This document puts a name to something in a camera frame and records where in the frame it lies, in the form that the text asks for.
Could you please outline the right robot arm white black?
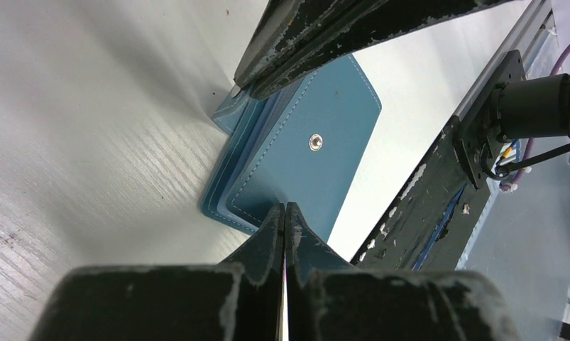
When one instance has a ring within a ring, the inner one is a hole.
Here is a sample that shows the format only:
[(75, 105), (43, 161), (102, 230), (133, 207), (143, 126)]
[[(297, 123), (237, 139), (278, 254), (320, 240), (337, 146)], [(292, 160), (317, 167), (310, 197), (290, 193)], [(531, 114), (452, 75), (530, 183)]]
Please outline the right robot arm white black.
[[(266, 98), (350, 53), (497, 6), (496, 1), (269, 1), (234, 74), (235, 83)], [(503, 85), (479, 136), (497, 129), (500, 141), (568, 136), (570, 74)], [(498, 166), (490, 178), (570, 151), (570, 144)]]

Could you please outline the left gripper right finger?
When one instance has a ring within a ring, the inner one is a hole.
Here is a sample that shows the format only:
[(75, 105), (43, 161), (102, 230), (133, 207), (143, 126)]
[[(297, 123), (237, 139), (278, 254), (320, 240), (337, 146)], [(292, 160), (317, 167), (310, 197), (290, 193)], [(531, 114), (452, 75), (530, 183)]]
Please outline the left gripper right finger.
[(474, 271), (360, 269), (285, 209), (291, 340), (519, 340), (505, 300)]

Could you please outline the blue leather card holder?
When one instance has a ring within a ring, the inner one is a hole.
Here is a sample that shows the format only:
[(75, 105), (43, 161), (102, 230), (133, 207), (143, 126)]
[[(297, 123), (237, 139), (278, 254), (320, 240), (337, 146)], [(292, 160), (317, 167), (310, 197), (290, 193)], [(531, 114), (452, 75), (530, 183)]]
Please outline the blue leather card holder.
[(352, 55), (266, 99), (233, 91), (212, 116), (229, 138), (201, 212), (253, 234), (272, 206), (296, 202), (312, 231), (328, 240), (381, 110)]

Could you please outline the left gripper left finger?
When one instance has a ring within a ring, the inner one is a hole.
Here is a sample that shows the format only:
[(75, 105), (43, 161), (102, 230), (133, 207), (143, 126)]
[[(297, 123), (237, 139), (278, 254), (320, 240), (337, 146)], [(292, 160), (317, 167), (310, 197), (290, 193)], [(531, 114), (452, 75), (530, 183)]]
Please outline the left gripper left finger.
[(86, 266), (52, 292), (32, 340), (280, 340), (284, 207), (218, 264)]

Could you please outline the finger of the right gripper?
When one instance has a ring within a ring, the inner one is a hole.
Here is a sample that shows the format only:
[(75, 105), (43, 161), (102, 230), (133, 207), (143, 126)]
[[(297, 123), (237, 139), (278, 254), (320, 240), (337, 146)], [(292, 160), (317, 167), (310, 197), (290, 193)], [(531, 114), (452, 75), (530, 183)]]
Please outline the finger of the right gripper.
[(280, 90), (349, 53), (337, 38), (358, 1), (269, 1), (234, 74), (241, 89)]
[[(336, 40), (336, 46), (347, 49), (349, 53), (501, 4), (499, 0), (339, 1), (359, 2), (354, 8), (358, 15), (348, 15), (344, 21), (346, 27)], [(252, 98), (265, 99), (279, 90), (250, 87), (250, 91)]]

